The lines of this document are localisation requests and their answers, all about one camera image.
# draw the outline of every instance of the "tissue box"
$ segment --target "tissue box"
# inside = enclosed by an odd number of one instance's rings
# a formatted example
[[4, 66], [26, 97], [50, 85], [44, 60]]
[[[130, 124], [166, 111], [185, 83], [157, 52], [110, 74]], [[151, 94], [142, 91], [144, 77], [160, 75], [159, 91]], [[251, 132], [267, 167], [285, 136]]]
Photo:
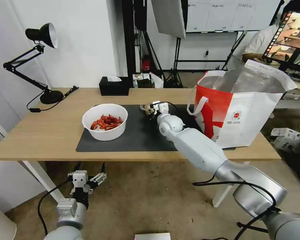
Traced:
[[129, 95], [129, 78], [119, 77], [121, 82], [108, 82], [107, 77], [102, 77], [99, 88], [102, 96], [128, 96]]

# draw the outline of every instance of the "white box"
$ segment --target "white box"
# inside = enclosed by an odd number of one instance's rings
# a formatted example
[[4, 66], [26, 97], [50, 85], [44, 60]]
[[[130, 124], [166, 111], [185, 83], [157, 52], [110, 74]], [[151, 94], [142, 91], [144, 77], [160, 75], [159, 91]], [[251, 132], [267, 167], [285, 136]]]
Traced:
[[300, 133], [290, 128], [274, 128], [271, 136], [278, 136], [273, 144], [285, 152], [292, 152], [293, 147], [300, 143]]
[[135, 240], [171, 240], [170, 233], [136, 234]]

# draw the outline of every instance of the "paper bag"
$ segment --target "paper bag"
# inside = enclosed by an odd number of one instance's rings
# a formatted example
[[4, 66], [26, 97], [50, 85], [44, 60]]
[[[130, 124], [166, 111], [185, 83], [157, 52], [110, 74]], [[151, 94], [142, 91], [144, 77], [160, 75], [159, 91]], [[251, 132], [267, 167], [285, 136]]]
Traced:
[[296, 87], [284, 72], [249, 60], [243, 68], [206, 72], [188, 112], [222, 148], [249, 146], [283, 93]]

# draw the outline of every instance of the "wooden table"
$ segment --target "wooden table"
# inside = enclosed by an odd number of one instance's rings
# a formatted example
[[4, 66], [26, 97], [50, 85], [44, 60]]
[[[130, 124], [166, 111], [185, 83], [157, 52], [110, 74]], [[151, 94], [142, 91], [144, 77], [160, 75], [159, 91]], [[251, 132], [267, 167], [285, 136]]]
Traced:
[[[57, 90], [65, 93], [69, 89]], [[144, 104], [156, 100], [186, 104], [190, 94], [191, 89], [130, 89], [129, 96], [101, 96], [98, 88], [79, 88], [55, 108], [29, 113], [0, 143], [0, 160], [23, 161], [48, 191], [55, 185], [38, 161], [185, 161], [177, 151], [76, 152], [76, 147], [83, 132], [82, 115], [96, 104]], [[261, 133], [251, 146], [225, 154], [241, 162], [281, 159]], [[57, 201], [63, 197], [59, 191], [52, 195]]]

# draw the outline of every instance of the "lamp arm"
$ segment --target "lamp arm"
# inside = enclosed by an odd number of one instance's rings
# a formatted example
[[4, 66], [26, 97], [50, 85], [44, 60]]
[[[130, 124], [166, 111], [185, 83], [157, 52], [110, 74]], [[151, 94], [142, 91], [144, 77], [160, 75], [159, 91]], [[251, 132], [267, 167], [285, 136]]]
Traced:
[[[39, 52], [28, 59], [19, 60], [20, 58], [26, 56], [27, 54], [29, 54], [35, 50], [37, 50]], [[41, 90], [43, 90], [45, 92], [46, 91], [50, 92], [51, 90], [47, 86], [42, 85], [41, 83], [37, 82], [36, 80], [33, 80], [16, 70], [17, 67], [25, 64], [26, 62], [29, 62], [30, 60], [34, 59], [35, 57], [43, 54], [43, 50], [44, 50], [43, 45], [36, 45], [34, 48], [25, 52], [24, 54], [20, 55], [19, 57], [16, 57], [15, 59], [11, 60], [10, 62], [4, 63], [3, 68], [9, 72], [12, 72], [13, 74], [17, 75], [18, 77], [21, 77], [22, 79], [26, 80], [27, 82], [35, 85], [36, 87], [40, 88]]]

